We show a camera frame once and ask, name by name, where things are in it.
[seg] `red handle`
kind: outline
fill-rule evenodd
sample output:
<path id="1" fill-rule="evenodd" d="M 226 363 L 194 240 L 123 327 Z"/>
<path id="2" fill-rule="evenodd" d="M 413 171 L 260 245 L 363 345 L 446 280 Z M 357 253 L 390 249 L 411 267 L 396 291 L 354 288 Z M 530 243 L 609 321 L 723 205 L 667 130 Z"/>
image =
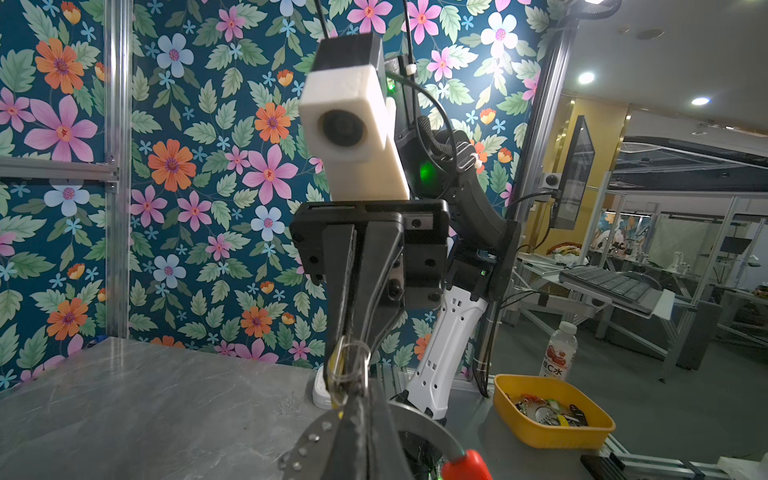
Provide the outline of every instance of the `red handle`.
<path id="1" fill-rule="evenodd" d="M 475 450 L 467 450 L 466 456 L 442 467 L 444 480 L 493 480 L 491 472 Z"/>

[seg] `bottle label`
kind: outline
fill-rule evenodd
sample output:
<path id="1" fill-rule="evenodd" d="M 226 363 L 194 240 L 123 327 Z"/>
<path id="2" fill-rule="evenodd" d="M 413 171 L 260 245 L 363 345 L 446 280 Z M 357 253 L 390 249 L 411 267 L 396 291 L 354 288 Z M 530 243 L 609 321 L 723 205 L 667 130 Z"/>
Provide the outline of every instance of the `bottle label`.
<path id="1" fill-rule="evenodd" d="M 576 350 L 564 346 L 560 349 L 552 343 L 547 346 L 547 352 L 544 360 L 541 362 L 541 371 L 539 376 L 548 376 L 553 379 L 565 380 L 568 370 L 571 368 Z"/>

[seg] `water bottle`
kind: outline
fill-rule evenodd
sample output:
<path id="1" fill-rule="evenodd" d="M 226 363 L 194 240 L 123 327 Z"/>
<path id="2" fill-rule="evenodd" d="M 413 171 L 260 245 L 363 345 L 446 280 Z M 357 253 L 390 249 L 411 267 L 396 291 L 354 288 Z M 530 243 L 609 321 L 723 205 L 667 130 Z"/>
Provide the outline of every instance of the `water bottle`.
<path id="1" fill-rule="evenodd" d="M 571 371 L 577 346 L 576 325 L 560 322 L 558 329 L 549 338 L 549 345 L 547 345 L 538 375 L 565 381 L 565 377 Z"/>

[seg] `camera lens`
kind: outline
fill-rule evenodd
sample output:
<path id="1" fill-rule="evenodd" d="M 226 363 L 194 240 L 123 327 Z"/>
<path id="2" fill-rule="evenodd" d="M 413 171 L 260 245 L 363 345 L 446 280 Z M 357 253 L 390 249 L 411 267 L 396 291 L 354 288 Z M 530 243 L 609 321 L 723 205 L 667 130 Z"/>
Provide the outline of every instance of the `camera lens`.
<path id="1" fill-rule="evenodd" d="M 323 133 L 335 145 L 352 147 L 362 140 L 365 127 L 360 118 L 348 111 L 331 110 L 321 120 Z"/>

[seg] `monitor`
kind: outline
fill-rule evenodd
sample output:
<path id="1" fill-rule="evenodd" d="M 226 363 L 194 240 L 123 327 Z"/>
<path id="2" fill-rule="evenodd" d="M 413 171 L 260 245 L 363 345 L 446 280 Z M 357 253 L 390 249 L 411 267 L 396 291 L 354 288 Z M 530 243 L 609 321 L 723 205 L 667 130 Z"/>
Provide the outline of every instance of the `monitor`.
<path id="1" fill-rule="evenodd" d="M 735 253 L 741 255 L 750 245 L 752 240 L 749 238 L 724 237 L 723 244 L 720 245 L 720 251 L 725 253 Z"/>
<path id="2" fill-rule="evenodd" d="M 563 176 L 560 180 L 561 199 L 552 207 L 552 228 L 573 230 L 576 227 L 576 216 L 581 207 L 581 198 L 587 188 L 589 172 L 592 170 L 594 147 L 587 129 L 584 115 L 576 119 L 571 146 L 565 158 Z"/>

